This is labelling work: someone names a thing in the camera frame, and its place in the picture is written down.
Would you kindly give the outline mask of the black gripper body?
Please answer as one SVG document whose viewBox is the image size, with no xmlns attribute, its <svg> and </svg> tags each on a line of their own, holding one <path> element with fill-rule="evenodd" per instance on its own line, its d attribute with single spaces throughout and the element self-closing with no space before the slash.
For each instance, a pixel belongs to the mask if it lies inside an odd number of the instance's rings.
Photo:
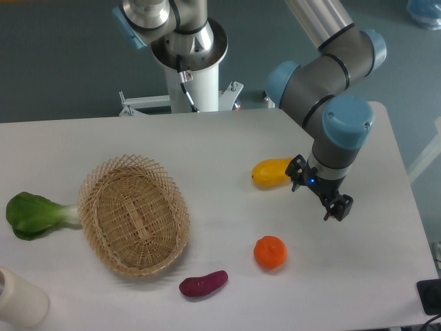
<svg viewBox="0 0 441 331">
<path fill-rule="evenodd" d="M 340 196 L 340 186 L 345 177 L 339 179 L 326 179 L 318 175 L 316 168 L 310 168 L 308 165 L 298 171 L 301 185 L 307 186 L 319 199 L 323 205 L 331 205 L 337 201 Z"/>
</svg>

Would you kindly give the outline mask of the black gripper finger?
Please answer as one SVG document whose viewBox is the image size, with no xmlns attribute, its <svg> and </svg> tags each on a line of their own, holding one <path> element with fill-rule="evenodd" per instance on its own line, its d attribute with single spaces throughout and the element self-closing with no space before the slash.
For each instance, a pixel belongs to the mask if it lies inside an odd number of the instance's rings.
<svg viewBox="0 0 441 331">
<path fill-rule="evenodd" d="M 305 186 L 305 178 L 304 171 L 306 168 L 307 162 L 303 158 L 302 155 L 297 155 L 294 157 L 288 164 L 285 174 L 291 180 L 291 191 L 295 192 L 299 189 L 300 186 Z"/>
<path fill-rule="evenodd" d="M 325 221 L 329 218 L 342 221 L 351 211 L 353 198 L 346 194 L 338 194 L 334 199 L 325 199 L 323 205 L 326 209 Z"/>
</svg>

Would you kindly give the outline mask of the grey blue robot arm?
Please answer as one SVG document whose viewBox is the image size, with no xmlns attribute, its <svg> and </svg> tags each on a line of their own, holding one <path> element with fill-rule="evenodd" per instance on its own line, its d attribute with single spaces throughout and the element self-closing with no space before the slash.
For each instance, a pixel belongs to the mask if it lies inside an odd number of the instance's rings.
<svg viewBox="0 0 441 331">
<path fill-rule="evenodd" d="M 387 47 L 376 31 L 359 30 L 339 1 L 289 1 L 317 50 L 305 66 L 286 61 L 273 69 L 265 93 L 312 139 L 307 158 L 291 160 L 285 175 L 308 187 L 326 217 L 344 219 L 353 204 L 341 183 L 371 131 L 374 114 L 347 89 L 376 70 Z M 166 74 L 172 112 L 211 112 L 226 92 L 218 65 L 227 54 L 223 28 L 207 14 L 206 1 L 122 1 L 115 20 L 136 48 L 150 47 Z"/>
</svg>

